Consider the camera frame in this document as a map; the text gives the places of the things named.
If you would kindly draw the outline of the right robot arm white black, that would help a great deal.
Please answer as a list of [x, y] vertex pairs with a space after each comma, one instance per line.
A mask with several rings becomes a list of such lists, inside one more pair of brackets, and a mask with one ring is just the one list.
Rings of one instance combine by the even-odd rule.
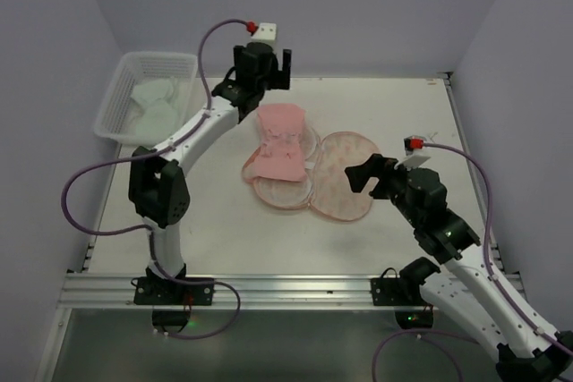
[[413, 227], [426, 252], [404, 267], [398, 283], [443, 311], [489, 353], [503, 381], [554, 381], [572, 362], [572, 334], [560, 331], [523, 299], [491, 258], [470, 225], [447, 204], [437, 172], [403, 167], [371, 155], [345, 170], [350, 188], [387, 199]]

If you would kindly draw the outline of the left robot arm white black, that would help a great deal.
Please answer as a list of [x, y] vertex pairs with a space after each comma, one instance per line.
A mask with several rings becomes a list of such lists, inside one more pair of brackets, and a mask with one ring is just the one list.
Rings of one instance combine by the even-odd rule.
[[153, 149], [138, 147], [130, 166], [128, 198], [148, 230], [148, 271], [184, 282], [179, 223], [191, 205], [186, 176], [221, 136], [254, 111], [266, 91], [289, 90], [292, 51], [278, 58], [262, 42], [235, 46], [234, 65], [210, 91], [206, 106]]

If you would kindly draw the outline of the floral mesh laundry bag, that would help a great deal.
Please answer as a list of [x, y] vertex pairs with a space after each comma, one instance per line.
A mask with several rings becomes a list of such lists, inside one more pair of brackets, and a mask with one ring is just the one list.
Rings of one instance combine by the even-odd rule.
[[370, 211], [372, 197], [367, 190], [354, 193], [350, 189], [345, 169], [360, 165], [379, 151], [369, 139], [355, 132], [334, 132], [321, 138], [311, 127], [302, 137], [305, 155], [303, 182], [286, 182], [257, 177], [254, 172], [254, 152], [242, 168], [242, 178], [256, 195], [273, 208], [298, 210], [310, 208], [335, 221], [354, 222]]

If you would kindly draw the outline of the pink bra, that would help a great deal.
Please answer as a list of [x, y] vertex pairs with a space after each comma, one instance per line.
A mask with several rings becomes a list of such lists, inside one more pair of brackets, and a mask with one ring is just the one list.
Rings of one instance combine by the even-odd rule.
[[307, 174], [301, 141], [305, 130], [305, 111], [294, 104], [260, 106], [257, 121], [261, 143], [253, 161], [256, 177], [299, 183]]

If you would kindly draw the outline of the light green bra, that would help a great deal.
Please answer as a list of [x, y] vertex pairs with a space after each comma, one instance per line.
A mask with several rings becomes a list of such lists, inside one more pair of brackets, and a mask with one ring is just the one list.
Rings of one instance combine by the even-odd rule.
[[154, 146], [184, 122], [189, 81], [175, 77], [144, 81], [133, 88], [131, 99], [136, 113], [130, 121], [130, 132], [138, 144]]

